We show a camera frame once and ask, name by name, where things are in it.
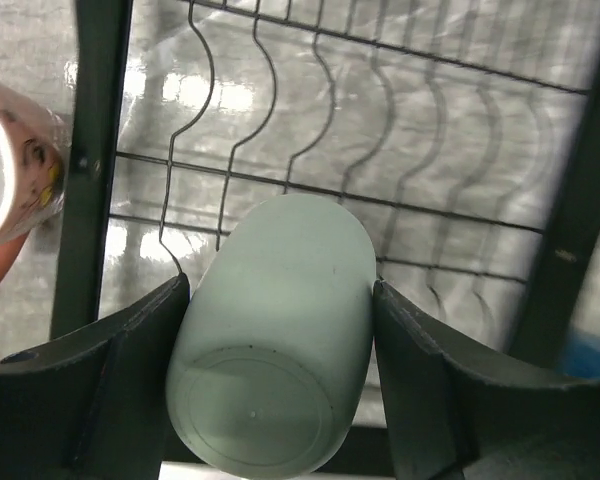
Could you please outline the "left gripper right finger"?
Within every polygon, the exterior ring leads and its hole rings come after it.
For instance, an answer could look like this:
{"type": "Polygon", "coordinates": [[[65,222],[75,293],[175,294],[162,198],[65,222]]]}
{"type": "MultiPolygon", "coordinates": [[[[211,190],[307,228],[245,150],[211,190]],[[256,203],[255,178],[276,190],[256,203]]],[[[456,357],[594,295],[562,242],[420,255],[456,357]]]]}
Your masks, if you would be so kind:
{"type": "Polygon", "coordinates": [[[495,351],[373,289],[375,352],[400,479],[600,479],[600,379],[495,351]]]}

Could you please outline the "blue faceted mug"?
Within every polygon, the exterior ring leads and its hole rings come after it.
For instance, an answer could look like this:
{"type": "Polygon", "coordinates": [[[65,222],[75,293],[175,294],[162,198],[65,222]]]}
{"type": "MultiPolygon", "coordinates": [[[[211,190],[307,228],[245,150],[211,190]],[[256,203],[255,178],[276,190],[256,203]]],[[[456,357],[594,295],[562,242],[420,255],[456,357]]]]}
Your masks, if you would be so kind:
{"type": "Polygon", "coordinates": [[[573,328],[567,336],[559,370],[572,377],[600,379],[600,336],[573,328]]]}

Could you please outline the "mint green cup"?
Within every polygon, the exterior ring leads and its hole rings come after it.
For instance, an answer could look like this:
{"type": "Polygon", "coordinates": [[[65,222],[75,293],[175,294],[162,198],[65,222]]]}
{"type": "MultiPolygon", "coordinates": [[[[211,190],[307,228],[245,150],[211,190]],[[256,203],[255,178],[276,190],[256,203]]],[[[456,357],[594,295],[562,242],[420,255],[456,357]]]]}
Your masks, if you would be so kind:
{"type": "Polygon", "coordinates": [[[224,241],[172,352],[182,442],[248,479],[324,465],[352,425],[372,347],[376,258],[356,217],[309,194],[271,198],[224,241]]]}

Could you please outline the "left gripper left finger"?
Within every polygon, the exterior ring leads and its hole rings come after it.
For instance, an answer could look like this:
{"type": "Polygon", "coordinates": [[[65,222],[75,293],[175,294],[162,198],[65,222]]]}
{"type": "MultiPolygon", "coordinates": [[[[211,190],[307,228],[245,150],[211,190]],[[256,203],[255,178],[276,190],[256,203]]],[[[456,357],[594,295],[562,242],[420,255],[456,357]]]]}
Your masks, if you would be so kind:
{"type": "Polygon", "coordinates": [[[0,361],[0,479],[155,479],[171,430],[165,379],[185,275],[0,361]]]}

